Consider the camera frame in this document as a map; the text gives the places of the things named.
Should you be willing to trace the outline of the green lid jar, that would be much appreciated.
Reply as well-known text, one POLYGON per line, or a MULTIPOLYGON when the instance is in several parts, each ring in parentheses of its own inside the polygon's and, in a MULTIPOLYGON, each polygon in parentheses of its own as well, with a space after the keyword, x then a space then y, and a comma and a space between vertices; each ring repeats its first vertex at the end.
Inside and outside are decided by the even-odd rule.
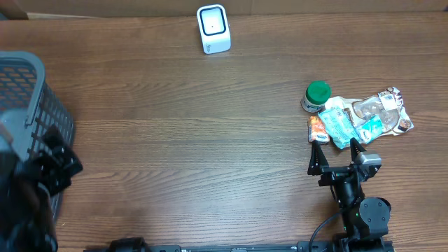
POLYGON ((319 112, 329 100, 331 93, 331 87, 324 80, 311 82, 300 102, 302 108, 309 113, 319 112))

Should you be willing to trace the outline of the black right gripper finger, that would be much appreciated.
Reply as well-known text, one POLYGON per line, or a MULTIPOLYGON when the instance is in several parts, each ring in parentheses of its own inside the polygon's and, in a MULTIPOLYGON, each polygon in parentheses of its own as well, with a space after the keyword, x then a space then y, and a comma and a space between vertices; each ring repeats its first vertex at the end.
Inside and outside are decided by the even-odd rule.
POLYGON ((311 143, 311 158, 307 170, 308 175, 322 175, 329 168, 328 161, 321 149, 321 145, 317 140, 311 143))
POLYGON ((350 151, 351 151, 351 161, 354 164, 361 165, 365 161, 366 150, 361 144, 356 140, 356 138, 350 139, 350 151))

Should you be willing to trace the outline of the brown white snack bag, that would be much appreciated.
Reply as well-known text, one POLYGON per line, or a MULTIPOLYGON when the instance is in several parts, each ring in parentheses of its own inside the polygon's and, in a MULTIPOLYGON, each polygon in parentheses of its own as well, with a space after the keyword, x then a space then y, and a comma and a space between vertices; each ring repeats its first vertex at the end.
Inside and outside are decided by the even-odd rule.
POLYGON ((382 125, 380 136, 396 136, 414 127, 405 110, 403 96, 396 87, 388 87, 365 99, 332 97, 325 103, 325 109, 341 109, 355 128, 377 117, 382 125))

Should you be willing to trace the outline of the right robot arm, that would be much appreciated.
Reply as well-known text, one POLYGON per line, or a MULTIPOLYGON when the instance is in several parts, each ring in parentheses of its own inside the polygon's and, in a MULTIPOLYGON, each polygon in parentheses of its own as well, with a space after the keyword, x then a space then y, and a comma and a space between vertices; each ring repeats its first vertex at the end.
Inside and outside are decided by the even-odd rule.
POLYGON ((351 162, 331 167, 317 140, 311 143, 308 175, 319 176, 318 185, 328 186, 338 204, 338 212, 320 224, 305 248, 312 251, 383 252, 393 251, 393 243, 385 241, 389 233, 391 204, 382 197, 366 197, 361 183, 374 177, 382 166, 381 157, 368 152, 355 139, 350 139, 351 162), (330 241, 317 244, 315 238, 329 222, 341 218, 344 232, 330 241))

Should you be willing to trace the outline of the teal white small carton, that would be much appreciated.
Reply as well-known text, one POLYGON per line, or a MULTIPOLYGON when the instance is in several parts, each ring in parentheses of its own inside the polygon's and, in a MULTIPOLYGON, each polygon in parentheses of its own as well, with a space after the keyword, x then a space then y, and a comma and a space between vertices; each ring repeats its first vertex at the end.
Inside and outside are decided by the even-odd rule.
POLYGON ((383 134, 383 124, 378 115, 357 126, 356 131, 362 144, 368 144, 383 134))

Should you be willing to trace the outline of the orange small box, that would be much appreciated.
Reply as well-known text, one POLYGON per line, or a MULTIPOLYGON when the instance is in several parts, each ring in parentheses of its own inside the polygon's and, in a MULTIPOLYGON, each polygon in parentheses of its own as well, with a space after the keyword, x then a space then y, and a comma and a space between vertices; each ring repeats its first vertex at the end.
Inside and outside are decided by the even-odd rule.
POLYGON ((308 119, 308 142, 318 141, 320 144, 328 144, 330 136, 326 132, 325 125, 318 116, 310 116, 308 119))

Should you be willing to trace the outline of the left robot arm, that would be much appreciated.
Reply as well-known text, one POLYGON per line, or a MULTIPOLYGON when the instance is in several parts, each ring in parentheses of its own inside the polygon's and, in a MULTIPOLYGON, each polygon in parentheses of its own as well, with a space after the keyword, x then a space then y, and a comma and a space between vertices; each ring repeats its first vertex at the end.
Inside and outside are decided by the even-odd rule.
POLYGON ((49 151, 21 161, 1 151, 1 250, 58 251, 50 198, 71 185, 83 166, 55 125, 41 137, 49 151))

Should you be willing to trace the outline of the teal tissue pack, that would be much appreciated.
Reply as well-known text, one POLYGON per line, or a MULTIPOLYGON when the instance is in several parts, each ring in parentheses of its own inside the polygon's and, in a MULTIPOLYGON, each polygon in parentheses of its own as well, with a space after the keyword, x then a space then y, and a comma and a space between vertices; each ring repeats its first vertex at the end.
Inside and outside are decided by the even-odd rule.
POLYGON ((351 139, 360 141, 360 137, 347 115, 340 108, 330 108, 318 113, 325 130, 339 149, 350 146, 351 139))

